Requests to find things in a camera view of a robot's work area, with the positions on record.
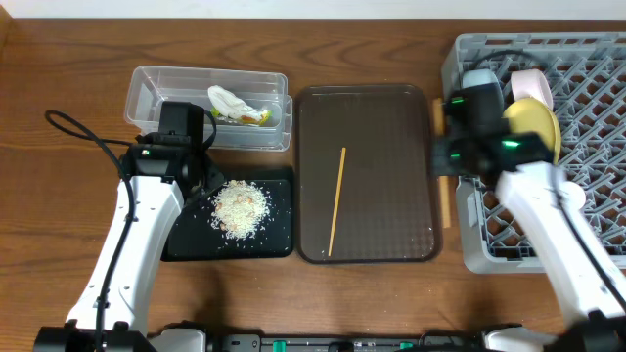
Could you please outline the rice food waste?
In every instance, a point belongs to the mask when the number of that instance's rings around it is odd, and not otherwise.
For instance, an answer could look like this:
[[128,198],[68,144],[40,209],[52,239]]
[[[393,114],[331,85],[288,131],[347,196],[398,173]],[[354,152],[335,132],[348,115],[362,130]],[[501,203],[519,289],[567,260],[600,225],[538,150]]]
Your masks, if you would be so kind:
[[209,224],[229,240],[253,238],[270,214],[270,198],[255,182],[231,180],[212,198]]

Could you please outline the white tissue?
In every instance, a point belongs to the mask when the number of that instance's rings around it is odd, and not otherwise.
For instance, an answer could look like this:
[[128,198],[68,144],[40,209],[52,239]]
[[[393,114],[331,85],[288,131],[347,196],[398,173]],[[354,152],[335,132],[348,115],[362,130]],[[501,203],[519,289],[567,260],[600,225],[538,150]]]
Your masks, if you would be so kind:
[[212,105],[227,116],[235,117],[240,111],[254,110],[242,99],[219,85],[210,86],[207,89],[207,95]]

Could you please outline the green snack wrapper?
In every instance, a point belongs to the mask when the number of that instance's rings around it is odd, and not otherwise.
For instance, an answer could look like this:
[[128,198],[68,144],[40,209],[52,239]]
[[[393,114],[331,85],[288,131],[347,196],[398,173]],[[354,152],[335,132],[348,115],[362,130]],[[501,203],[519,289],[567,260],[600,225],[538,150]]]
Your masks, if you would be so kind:
[[240,111],[235,117],[222,114],[218,109],[210,110],[211,116],[222,124],[263,126],[271,117],[270,110]]

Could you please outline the wooden chopstick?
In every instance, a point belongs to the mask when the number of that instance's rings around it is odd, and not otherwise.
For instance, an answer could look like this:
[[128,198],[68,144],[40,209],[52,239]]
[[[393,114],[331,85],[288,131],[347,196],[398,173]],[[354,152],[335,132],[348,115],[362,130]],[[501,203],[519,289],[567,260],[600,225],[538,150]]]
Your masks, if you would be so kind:
[[336,221],[338,217],[338,209],[339,209],[339,203],[340,203],[340,195],[341,195],[341,188],[342,188],[342,181],[343,181],[346,152],[347,152],[346,147],[342,147],[340,151],[340,159],[339,159],[339,166],[338,166],[338,172],[337,172],[337,180],[336,180],[336,187],[335,187],[335,200],[334,200],[332,224],[331,224],[329,246],[328,246],[329,257],[332,256],[333,248],[334,248]]
[[[432,127],[435,137],[442,137],[445,133],[445,119],[443,110],[443,101],[437,98],[432,102]],[[450,179],[448,176],[439,176],[437,178],[439,192],[439,208],[441,216],[441,227],[447,229],[451,227],[451,209],[450,209]]]

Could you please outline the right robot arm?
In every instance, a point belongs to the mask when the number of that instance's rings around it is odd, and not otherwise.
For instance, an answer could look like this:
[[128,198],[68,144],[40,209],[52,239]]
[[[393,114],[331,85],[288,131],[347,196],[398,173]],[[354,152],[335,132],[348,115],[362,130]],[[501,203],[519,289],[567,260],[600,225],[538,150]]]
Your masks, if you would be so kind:
[[541,101],[506,106],[494,83],[435,105],[432,172],[475,176],[492,189],[529,239],[553,287],[565,331],[485,330],[463,351],[622,351],[625,276],[584,217],[584,192],[556,165],[559,123]]

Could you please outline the yellow plate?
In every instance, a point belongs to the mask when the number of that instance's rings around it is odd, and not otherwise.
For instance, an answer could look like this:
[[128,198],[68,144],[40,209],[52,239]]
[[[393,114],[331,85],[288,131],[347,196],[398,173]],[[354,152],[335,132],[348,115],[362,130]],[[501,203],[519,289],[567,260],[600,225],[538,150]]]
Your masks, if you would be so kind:
[[536,132],[554,154],[553,164],[558,164],[561,132],[558,119],[550,108],[534,98],[524,98],[509,105],[504,118],[514,133]]

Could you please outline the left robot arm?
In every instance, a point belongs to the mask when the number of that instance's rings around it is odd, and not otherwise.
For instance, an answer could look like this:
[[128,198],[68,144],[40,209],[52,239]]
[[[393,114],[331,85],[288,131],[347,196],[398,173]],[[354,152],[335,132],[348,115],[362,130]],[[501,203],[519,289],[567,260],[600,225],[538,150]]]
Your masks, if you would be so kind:
[[213,117],[192,103],[165,102],[158,129],[126,145],[81,123],[72,135],[95,142],[115,166],[120,183],[109,232],[86,288],[60,328],[43,327],[36,351],[205,351],[206,329],[182,322],[148,336],[150,297],[168,235],[185,206],[221,186],[224,179],[203,135]]

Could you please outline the blue bowl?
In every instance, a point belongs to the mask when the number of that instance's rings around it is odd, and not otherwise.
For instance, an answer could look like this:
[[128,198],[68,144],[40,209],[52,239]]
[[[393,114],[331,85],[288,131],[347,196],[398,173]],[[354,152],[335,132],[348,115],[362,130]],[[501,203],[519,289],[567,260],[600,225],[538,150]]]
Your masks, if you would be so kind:
[[493,86],[496,93],[499,94],[499,97],[502,98],[502,88],[500,86],[500,81],[498,80],[496,74],[487,69],[475,69],[468,70],[463,74],[461,79],[461,87],[463,89],[468,89],[471,87],[477,87],[482,85],[490,85]]

